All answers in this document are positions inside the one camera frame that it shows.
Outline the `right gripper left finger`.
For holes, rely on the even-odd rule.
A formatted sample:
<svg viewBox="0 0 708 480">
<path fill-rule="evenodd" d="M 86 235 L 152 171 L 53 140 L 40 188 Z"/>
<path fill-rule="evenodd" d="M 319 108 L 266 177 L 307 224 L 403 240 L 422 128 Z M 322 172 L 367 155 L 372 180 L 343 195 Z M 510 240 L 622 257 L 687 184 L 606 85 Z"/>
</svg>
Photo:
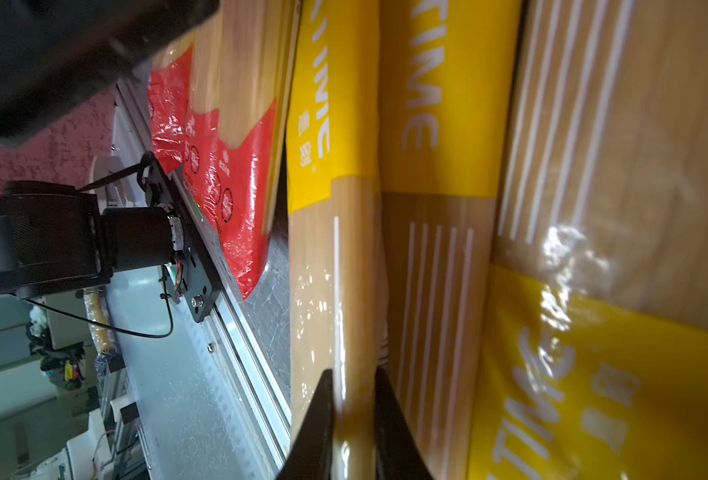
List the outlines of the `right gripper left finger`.
<svg viewBox="0 0 708 480">
<path fill-rule="evenodd" d="M 298 436 L 277 480 L 331 478 L 334 433 L 333 371 L 322 372 Z"/>
</svg>

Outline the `yellow pasta bag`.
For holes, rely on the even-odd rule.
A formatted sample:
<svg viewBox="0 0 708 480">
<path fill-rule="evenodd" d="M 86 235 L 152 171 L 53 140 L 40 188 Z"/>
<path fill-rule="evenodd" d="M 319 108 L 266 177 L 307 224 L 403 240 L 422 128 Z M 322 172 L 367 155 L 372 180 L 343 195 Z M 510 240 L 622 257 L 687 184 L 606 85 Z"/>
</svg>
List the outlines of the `yellow pasta bag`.
<svg viewBox="0 0 708 480">
<path fill-rule="evenodd" d="M 292 430 L 332 374 L 332 475 L 376 475 L 379 5 L 302 6 L 286 130 Z"/>
<path fill-rule="evenodd" d="M 708 479 L 708 1 L 529 1 L 472 479 Z"/>
<path fill-rule="evenodd" d="M 437 479 L 468 471 L 518 1 L 380 5 L 391 385 Z"/>
</svg>

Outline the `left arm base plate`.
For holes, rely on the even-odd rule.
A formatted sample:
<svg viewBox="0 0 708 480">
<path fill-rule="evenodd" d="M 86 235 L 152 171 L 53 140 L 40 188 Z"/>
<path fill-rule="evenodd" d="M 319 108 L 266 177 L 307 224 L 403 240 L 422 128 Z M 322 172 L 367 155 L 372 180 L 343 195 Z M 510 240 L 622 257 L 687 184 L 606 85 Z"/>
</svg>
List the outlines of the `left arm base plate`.
<svg viewBox="0 0 708 480">
<path fill-rule="evenodd" d="M 137 183 L 144 191 L 146 205 L 165 211 L 171 225 L 173 259 L 169 263 L 170 294 L 184 302 L 196 323 L 213 313 L 223 285 L 216 266 L 197 229 L 188 197 L 172 174 L 164 172 L 153 152 L 141 157 Z"/>
</svg>

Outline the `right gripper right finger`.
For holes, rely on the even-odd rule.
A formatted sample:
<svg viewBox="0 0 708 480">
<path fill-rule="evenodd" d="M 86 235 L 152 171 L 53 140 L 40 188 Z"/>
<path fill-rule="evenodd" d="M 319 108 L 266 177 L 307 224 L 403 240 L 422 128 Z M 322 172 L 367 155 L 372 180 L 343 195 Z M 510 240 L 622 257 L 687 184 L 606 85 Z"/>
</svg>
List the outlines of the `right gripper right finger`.
<svg viewBox="0 0 708 480">
<path fill-rule="evenodd" d="M 433 479 L 382 367 L 375 373 L 374 428 L 378 479 Z"/>
</svg>

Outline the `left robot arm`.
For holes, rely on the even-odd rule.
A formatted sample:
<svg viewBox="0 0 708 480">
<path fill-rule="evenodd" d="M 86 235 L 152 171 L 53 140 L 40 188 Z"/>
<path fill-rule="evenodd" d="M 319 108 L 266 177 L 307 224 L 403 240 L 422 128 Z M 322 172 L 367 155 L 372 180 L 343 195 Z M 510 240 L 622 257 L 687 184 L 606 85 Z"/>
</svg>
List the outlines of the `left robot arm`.
<svg viewBox="0 0 708 480">
<path fill-rule="evenodd" d="M 170 261 L 159 209 L 103 213 L 88 182 L 114 87 L 215 1 L 0 1 L 0 295 L 108 283 Z"/>
</svg>

